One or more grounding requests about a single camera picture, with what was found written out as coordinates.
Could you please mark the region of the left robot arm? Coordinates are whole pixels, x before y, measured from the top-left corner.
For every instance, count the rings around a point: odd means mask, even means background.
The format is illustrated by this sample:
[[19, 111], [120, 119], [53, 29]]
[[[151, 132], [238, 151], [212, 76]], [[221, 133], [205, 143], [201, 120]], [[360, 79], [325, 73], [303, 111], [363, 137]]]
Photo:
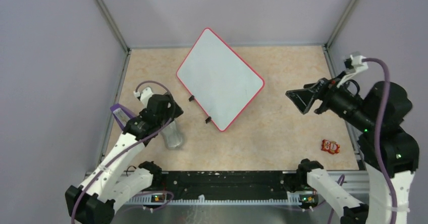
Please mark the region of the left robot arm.
[[111, 223], [116, 212], [143, 189], [156, 190], [162, 177], [146, 168], [120, 180], [130, 161], [183, 111], [169, 93], [145, 97], [145, 108], [134, 114], [117, 103], [110, 110], [121, 134], [101, 164], [79, 186], [65, 192], [71, 222]]

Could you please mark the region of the silver mesh eraser sponge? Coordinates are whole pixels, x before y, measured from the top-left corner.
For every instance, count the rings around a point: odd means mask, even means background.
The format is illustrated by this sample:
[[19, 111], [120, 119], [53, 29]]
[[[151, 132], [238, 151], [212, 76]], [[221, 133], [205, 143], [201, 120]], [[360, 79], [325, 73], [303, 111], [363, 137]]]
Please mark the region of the silver mesh eraser sponge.
[[167, 149], [178, 149], [184, 144], [184, 135], [175, 121], [168, 124], [160, 132]]

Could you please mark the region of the pink-framed whiteboard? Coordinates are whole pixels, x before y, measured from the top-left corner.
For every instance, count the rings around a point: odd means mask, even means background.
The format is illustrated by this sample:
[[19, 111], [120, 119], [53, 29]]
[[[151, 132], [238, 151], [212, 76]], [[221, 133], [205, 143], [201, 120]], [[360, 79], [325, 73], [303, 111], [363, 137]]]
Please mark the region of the pink-framed whiteboard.
[[264, 78], [211, 28], [204, 28], [176, 76], [221, 132], [265, 86]]

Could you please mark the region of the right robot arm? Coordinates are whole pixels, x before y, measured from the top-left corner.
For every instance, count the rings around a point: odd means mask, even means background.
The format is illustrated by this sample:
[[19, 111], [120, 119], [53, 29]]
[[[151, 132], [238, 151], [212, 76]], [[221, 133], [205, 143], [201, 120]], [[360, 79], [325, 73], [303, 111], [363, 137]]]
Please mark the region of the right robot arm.
[[341, 223], [407, 223], [409, 190], [419, 162], [419, 145], [401, 123], [412, 109], [404, 88], [389, 83], [381, 107], [385, 81], [374, 84], [365, 98], [348, 90], [348, 83], [322, 78], [286, 96], [306, 114], [316, 100], [316, 114], [328, 110], [361, 132], [357, 143], [369, 177], [369, 203], [350, 195], [332, 180], [316, 160], [304, 159], [296, 172], [303, 190], [316, 189], [338, 215]]

